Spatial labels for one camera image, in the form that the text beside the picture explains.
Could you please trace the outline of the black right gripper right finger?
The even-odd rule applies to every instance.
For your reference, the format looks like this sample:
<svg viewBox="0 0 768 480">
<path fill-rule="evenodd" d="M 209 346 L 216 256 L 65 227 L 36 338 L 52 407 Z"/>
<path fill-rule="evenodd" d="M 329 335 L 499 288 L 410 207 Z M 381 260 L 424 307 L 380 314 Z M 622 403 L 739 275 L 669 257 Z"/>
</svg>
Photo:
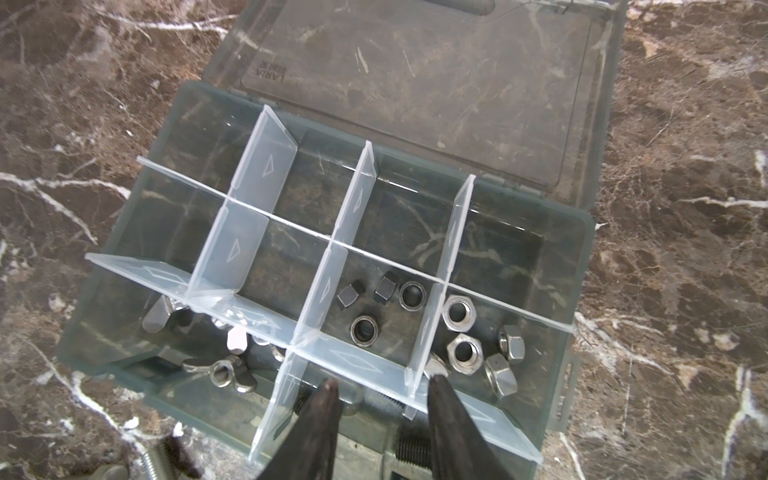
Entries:
<svg viewBox="0 0 768 480">
<path fill-rule="evenodd" d="M 434 479 L 513 479 L 446 376 L 430 378 L 427 407 Z"/>
</svg>

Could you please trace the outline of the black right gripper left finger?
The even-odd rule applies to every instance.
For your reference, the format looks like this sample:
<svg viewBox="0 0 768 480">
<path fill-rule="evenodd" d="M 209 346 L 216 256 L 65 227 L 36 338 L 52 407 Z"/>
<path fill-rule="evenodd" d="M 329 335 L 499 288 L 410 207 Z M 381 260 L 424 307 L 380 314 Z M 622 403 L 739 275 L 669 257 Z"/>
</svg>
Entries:
<svg viewBox="0 0 768 480">
<path fill-rule="evenodd" d="M 258 479 L 331 479 L 341 416 L 338 381 L 325 379 Z"/>
</svg>

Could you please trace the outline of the silver hex nut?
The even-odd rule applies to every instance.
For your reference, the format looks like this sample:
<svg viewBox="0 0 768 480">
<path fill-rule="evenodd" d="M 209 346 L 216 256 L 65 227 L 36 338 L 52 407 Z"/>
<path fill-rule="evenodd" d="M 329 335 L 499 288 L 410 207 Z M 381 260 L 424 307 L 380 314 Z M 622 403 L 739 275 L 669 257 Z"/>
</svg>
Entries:
<svg viewBox="0 0 768 480">
<path fill-rule="evenodd" d="M 471 298 L 450 295 L 441 308 L 441 317 L 448 330 L 464 333 L 474 326 L 477 309 Z"/>
<path fill-rule="evenodd" d="M 498 347 L 511 365 L 518 365 L 525 358 L 526 345 L 518 326 L 504 325 L 499 329 Z"/>
<path fill-rule="evenodd" d="M 485 359 L 484 370 L 492 391 L 498 398 L 516 394 L 518 382 L 508 360 L 500 353 Z"/>
<path fill-rule="evenodd" d="M 458 334 L 448 343 L 447 355 L 451 368 L 467 376 L 475 374 L 484 362 L 481 342 L 465 333 Z"/>
<path fill-rule="evenodd" d="M 428 379 L 435 376 L 448 376 L 449 369 L 440 356 L 431 352 L 424 367 L 424 375 Z"/>
</svg>

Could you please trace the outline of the clear grey compartment organizer box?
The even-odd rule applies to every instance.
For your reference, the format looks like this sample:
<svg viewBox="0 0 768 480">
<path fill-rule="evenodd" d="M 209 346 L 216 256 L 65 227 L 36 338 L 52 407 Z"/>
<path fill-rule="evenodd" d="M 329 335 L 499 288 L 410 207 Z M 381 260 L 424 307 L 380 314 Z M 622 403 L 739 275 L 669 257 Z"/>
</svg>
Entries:
<svg viewBox="0 0 768 480">
<path fill-rule="evenodd" d="M 58 346 L 265 467 L 323 379 L 339 436 L 381 478 L 399 429 L 428 434 L 431 352 L 511 475 L 530 479 L 564 426 L 573 317 L 591 251 L 624 1 L 254 1 L 199 81 L 185 82 Z M 373 299 L 393 271 L 398 290 Z M 337 293 L 366 292 L 347 309 Z M 420 282 L 408 312 L 400 286 Z M 516 394 L 484 362 L 455 372 L 441 308 L 472 299 L 484 362 L 498 331 L 526 345 Z M 190 326 L 150 334 L 161 296 Z M 379 325 L 355 345 L 360 315 Z M 241 355 L 213 318 L 270 342 Z M 189 358 L 240 357 L 255 391 L 217 388 Z"/>
</svg>

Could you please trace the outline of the black hex bolt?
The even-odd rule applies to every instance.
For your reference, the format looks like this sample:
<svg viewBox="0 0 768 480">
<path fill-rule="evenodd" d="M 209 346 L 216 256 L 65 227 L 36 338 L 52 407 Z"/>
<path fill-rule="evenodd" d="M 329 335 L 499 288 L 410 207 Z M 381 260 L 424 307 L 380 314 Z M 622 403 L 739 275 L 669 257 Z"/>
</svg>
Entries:
<svg viewBox="0 0 768 480">
<path fill-rule="evenodd" d="M 399 429 L 394 453 L 398 461 L 427 470 L 432 469 L 431 440 L 425 430 Z"/>
</svg>

